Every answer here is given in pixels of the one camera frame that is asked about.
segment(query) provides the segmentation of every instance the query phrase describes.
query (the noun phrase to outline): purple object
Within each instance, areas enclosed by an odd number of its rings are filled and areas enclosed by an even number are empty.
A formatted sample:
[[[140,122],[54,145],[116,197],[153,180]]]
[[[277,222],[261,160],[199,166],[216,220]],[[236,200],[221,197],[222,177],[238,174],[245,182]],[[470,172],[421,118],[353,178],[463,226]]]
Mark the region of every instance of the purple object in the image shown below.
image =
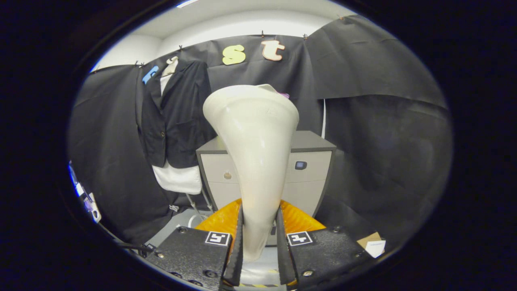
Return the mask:
[[[90,203],[90,201],[88,201],[88,199],[84,200],[84,206],[86,206],[86,209],[88,211],[93,211],[94,210],[93,207],[92,207],[92,204]]]

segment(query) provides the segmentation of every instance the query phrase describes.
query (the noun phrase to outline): black metal plate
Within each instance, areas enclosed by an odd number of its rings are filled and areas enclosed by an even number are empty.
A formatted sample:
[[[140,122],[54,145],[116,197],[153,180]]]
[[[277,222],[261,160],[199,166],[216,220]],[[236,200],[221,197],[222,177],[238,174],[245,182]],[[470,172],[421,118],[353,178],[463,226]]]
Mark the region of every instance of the black metal plate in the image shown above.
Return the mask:
[[[280,207],[277,211],[277,251],[280,284],[288,284],[296,280],[296,273],[294,271],[291,254],[289,252],[289,244],[285,237],[284,218]],[[288,286],[287,290],[291,290],[292,288],[294,288],[294,286]]]
[[[237,219],[237,232],[235,234],[235,243],[233,244],[233,251],[226,264],[224,271],[224,279],[233,286],[239,286],[240,272],[242,270],[242,259],[244,253],[242,251],[242,206],[239,209],[239,216]]]
[[[343,230],[309,231],[311,243],[291,245],[298,290],[310,290],[348,275],[355,267],[373,259]]]
[[[205,242],[208,234],[178,227],[146,260],[183,280],[218,291],[232,237],[227,245],[217,245]]]

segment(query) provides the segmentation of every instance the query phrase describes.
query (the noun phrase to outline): yellow letter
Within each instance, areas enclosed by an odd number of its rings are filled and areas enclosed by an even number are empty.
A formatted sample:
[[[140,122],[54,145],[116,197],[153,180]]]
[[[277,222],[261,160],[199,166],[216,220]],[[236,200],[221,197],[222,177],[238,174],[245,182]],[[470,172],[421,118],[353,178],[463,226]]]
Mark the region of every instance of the yellow letter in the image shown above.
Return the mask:
[[[246,55],[243,53],[244,47],[241,45],[229,46],[223,50],[223,63],[233,65],[244,62]]]
[[[262,55],[271,61],[279,61],[282,59],[281,55],[277,55],[277,49],[285,49],[285,46],[281,45],[278,40],[267,40],[263,41],[264,49]]]

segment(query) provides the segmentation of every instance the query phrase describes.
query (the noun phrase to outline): white wall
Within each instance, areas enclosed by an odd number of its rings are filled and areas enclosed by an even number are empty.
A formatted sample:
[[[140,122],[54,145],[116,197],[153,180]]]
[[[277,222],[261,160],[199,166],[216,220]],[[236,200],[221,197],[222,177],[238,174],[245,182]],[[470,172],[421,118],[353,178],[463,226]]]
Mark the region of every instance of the white wall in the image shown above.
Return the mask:
[[[333,21],[310,14],[282,11],[259,10],[230,14],[201,22],[165,38],[156,57],[196,43],[218,38],[264,34],[291,35],[302,37],[310,35],[325,24]]]
[[[213,18],[166,37],[129,34],[114,45],[92,68],[148,63],[162,55],[196,43],[239,35],[310,35],[334,19],[286,10],[246,11]]]
[[[102,69],[116,65],[134,65],[148,63],[156,59],[162,39],[148,35],[129,34],[115,44],[92,68]]]

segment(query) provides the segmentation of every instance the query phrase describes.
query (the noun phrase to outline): white cable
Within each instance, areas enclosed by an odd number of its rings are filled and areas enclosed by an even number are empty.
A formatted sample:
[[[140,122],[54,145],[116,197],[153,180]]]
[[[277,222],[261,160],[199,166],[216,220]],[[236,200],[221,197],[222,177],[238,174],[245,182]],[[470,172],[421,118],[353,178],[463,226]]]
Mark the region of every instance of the white cable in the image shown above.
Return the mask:
[[[200,216],[202,219],[203,219],[203,218],[204,218],[204,219],[207,219],[207,218],[208,218],[206,215],[202,215],[202,214],[194,214],[194,215],[190,218],[190,220],[189,220],[189,224],[188,224],[188,227],[189,227],[189,228],[192,228],[192,221],[194,220],[194,218],[195,218],[196,216]]]

